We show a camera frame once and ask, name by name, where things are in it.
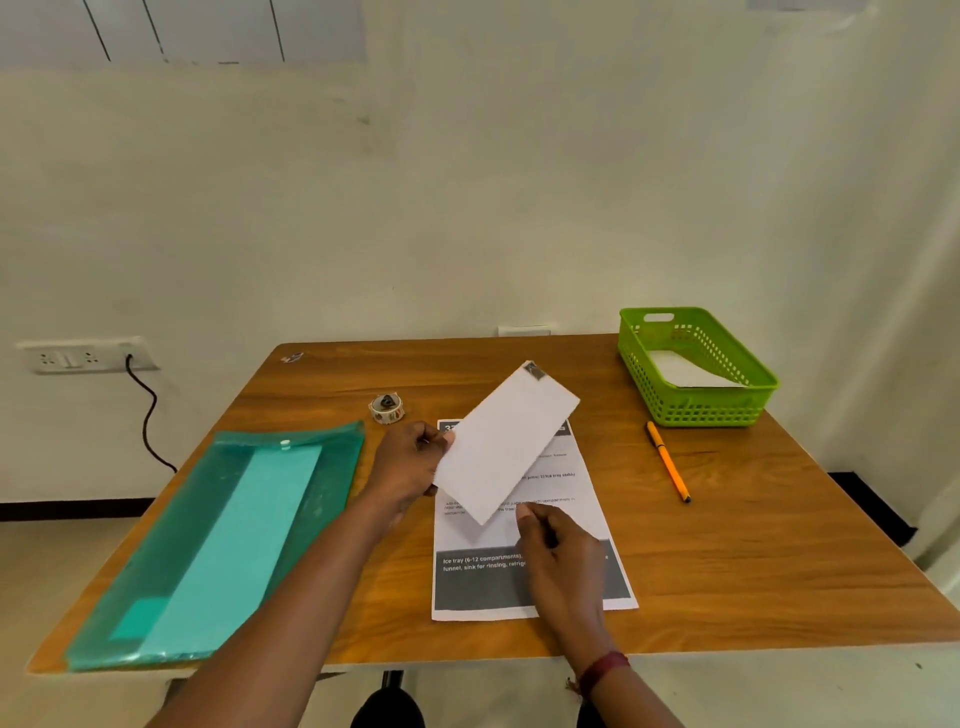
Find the electrical outlet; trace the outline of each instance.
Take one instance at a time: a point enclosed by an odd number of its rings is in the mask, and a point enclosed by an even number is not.
[[[142,336],[126,339],[22,341],[16,345],[27,369],[39,375],[126,372],[127,354],[135,371],[159,369]]]
[[[497,336],[549,336],[553,327],[548,324],[537,324],[532,327],[497,327]]]

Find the tape roll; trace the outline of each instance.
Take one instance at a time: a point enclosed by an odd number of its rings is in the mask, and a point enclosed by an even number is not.
[[[381,425],[395,423],[404,414],[403,402],[396,392],[389,395],[377,395],[370,405],[370,413]]]

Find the person's left hand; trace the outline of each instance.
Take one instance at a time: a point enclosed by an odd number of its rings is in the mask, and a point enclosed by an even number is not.
[[[453,430],[441,434],[423,421],[390,425],[376,449],[364,494],[394,510],[391,525],[433,488],[433,475],[453,437]]]

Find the teal sticky note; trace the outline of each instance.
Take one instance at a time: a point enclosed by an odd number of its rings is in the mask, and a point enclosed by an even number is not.
[[[253,614],[320,452],[315,445],[253,454],[141,653],[208,655]]]
[[[137,599],[110,633],[111,640],[142,640],[153,629],[163,608],[170,601],[166,596]]]

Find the person's left arm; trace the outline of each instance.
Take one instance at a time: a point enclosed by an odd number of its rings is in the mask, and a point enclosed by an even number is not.
[[[373,548],[433,484],[452,433],[392,425],[367,486],[149,728],[294,728]]]

